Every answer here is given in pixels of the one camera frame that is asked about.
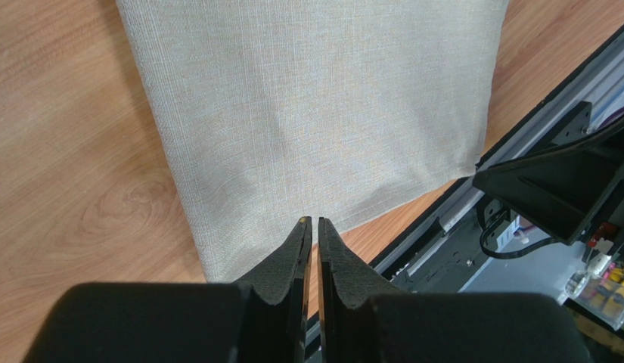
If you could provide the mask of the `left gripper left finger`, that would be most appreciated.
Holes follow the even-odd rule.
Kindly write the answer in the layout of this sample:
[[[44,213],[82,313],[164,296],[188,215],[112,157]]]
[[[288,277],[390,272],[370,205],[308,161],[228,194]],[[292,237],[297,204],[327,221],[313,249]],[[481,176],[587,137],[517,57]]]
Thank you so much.
[[[237,281],[250,287],[239,362],[303,362],[309,307],[312,220],[300,218],[280,247]]]

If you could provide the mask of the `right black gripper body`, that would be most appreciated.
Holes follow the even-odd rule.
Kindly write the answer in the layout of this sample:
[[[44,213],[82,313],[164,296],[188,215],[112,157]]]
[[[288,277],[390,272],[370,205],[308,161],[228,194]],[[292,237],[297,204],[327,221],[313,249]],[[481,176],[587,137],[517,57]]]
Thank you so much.
[[[624,181],[624,115],[578,141],[495,164],[473,186],[565,244]]]

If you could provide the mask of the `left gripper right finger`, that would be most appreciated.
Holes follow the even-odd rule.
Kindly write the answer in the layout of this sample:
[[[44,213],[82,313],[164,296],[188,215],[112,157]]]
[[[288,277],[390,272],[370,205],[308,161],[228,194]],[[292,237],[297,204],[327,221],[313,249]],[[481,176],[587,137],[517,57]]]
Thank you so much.
[[[318,311],[324,362],[379,362],[371,298],[403,293],[348,248],[330,219],[319,219]]]

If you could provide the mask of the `beige cloth napkin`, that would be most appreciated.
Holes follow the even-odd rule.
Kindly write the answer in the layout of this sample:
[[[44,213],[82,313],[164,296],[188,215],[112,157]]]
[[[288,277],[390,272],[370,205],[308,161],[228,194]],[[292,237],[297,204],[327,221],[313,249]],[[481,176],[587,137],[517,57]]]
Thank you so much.
[[[209,282],[475,172],[505,1],[117,6]]]

